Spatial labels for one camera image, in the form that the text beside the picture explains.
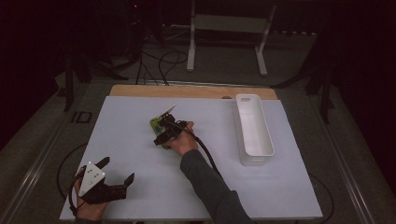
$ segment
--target dark background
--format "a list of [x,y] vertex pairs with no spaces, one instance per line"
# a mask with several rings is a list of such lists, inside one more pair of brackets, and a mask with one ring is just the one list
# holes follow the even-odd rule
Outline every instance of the dark background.
[[[64,70],[67,44],[105,60],[111,53],[122,54],[128,40],[137,38],[128,30],[122,1],[96,1],[99,18],[92,2],[0,2],[0,148],[58,90],[54,77]],[[396,3],[329,2],[283,2],[277,8],[272,30],[286,31],[286,35],[293,31],[319,34],[316,47],[324,50],[313,52],[316,55],[307,60],[312,66],[321,61],[335,64],[332,83],[339,88],[395,192]],[[190,24],[189,1],[159,3],[161,17],[155,21]],[[246,1],[242,6],[240,1],[197,1],[197,10],[242,15],[261,14],[263,9],[249,7]]]

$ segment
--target rectangular container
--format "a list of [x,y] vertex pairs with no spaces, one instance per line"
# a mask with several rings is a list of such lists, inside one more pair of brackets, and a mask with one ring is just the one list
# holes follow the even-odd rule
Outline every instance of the rectangular container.
[[246,166],[264,165],[275,151],[262,101],[256,94],[238,94],[236,105],[234,119],[241,162]]

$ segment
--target person's hand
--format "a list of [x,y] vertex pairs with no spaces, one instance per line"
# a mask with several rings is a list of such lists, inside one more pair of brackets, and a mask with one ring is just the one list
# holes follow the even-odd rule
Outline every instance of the person's hand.
[[[192,121],[187,122],[187,128],[193,133]],[[177,138],[173,138],[165,143],[166,146],[171,147],[178,155],[183,156],[186,152],[192,149],[198,149],[198,144],[194,137],[185,131],[181,132]]]
[[77,217],[88,219],[91,221],[99,221],[105,212],[108,203],[88,204],[78,197],[79,188],[81,187],[81,178],[76,181],[74,188],[77,195]]

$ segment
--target white tabletop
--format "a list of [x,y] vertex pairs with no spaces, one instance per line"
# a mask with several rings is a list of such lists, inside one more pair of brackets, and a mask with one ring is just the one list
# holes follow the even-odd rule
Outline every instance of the white tabletop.
[[[210,218],[179,170],[180,157],[153,143],[155,134],[149,121],[172,105],[177,105],[172,111],[176,119],[194,121],[195,134],[205,143],[230,189],[238,192],[251,218],[322,217],[280,101],[262,101],[275,155],[263,166],[244,166],[233,120],[235,100],[108,96],[80,165],[109,156],[110,163],[102,169],[106,184],[121,184],[131,173],[135,178],[127,198],[112,202],[104,218]],[[66,201],[60,219],[74,218],[68,207]]]

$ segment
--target gray floor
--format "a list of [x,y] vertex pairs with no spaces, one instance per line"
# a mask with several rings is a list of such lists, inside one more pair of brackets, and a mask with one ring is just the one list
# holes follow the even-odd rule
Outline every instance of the gray floor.
[[[166,36],[183,31],[166,29]],[[253,45],[246,41],[211,42],[198,38],[195,69],[186,71],[178,64],[166,76],[171,85],[247,85],[268,87],[297,74],[314,36],[286,37],[271,34],[264,50],[269,75],[261,77]],[[169,39],[167,45],[187,52],[188,35]],[[161,57],[170,49],[159,49],[150,40],[144,51]],[[176,54],[164,58],[177,59]],[[143,62],[157,80],[161,80],[158,60],[143,56]],[[162,64],[166,71],[171,64]],[[58,220],[64,200],[56,188],[56,173],[62,159],[86,143],[105,97],[116,83],[134,83],[138,64],[122,71],[128,81],[116,81],[96,74],[91,84],[76,86],[77,99],[69,113],[64,113],[64,98],[53,96],[23,126],[0,152],[0,221],[4,223],[62,223]],[[149,74],[145,75],[148,84]],[[396,200],[337,89],[332,87],[335,108],[329,111],[330,125],[318,115],[318,97],[304,92],[306,79],[284,90],[276,90],[285,107],[290,126],[301,150],[324,218],[300,220],[299,223],[396,223]],[[70,123],[75,111],[92,112],[90,123]],[[82,147],[64,164],[61,184],[67,187],[83,154]],[[321,185],[321,181],[330,191]],[[263,223],[295,223],[295,220],[268,220]]]

